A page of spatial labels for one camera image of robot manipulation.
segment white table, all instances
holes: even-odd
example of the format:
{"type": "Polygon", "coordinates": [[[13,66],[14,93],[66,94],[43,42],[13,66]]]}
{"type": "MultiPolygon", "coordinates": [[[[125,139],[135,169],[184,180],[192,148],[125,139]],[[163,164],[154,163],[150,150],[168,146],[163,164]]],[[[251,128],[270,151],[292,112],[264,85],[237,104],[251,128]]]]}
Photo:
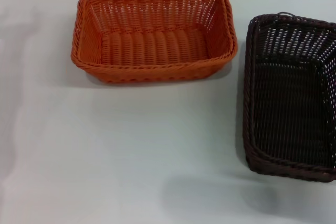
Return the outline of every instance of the white table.
{"type": "Polygon", "coordinates": [[[126,87],[72,64],[77,1],[0,0],[0,224],[335,223],[336,183],[251,172],[241,122],[249,21],[336,0],[230,0],[232,64],[126,87]]]}

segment plastic wicker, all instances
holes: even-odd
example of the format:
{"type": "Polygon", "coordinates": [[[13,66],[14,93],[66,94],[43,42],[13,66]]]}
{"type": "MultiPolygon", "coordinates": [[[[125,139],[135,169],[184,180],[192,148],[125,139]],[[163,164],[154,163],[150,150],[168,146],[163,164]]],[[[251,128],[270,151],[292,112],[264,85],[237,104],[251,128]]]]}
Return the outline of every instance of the plastic wicker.
{"type": "Polygon", "coordinates": [[[336,24],[270,14],[246,39],[243,138],[249,168],[335,179],[336,24]]]}
{"type": "Polygon", "coordinates": [[[237,52],[229,0],[79,0],[72,61],[107,83],[205,78],[237,52]]]}

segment wicker basket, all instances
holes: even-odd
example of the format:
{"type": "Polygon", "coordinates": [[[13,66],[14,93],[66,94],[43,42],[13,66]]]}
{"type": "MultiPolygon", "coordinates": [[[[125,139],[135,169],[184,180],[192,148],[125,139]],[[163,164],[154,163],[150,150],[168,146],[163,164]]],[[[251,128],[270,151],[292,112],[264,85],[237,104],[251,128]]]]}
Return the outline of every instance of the wicker basket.
{"type": "Polygon", "coordinates": [[[79,0],[72,61],[107,83],[208,77],[237,52],[229,0],[79,0]]]}
{"type": "Polygon", "coordinates": [[[333,181],[335,96],[336,24],[287,13],[250,22],[243,138],[251,170],[333,181]]]}

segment rattan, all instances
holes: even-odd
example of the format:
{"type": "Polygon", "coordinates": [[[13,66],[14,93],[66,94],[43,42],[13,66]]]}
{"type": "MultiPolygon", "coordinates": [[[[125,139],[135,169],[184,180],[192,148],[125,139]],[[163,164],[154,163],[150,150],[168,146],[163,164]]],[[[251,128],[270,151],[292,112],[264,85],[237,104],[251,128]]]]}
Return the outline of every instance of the rattan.
{"type": "Polygon", "coordinates": [[[243,138],[249,168],[335,179],[336,24],[270,14],[246,39],[243,138]]]}
{"type": "Polygon", "coordinates": [[[72,61],[108,83],[210,76],[237,52],[229,0],[79,0],[72,61]]]}

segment woven basket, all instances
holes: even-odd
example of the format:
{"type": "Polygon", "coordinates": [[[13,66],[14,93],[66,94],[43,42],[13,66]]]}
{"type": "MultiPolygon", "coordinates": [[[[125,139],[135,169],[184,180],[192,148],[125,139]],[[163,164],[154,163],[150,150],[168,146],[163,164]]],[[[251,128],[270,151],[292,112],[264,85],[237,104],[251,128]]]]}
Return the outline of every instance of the woven basket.
{"type": "Polygon", "coordinates": [[[208,77],[237,52],[229,0],[79,0],[72,61],[107,83],[208,77]]]}
{"type": "Polygon", "coordinates": [[[335,96],[336,24],[286,13],[250,22],[243,138],[251,170],[333,181],[335,96]]]}

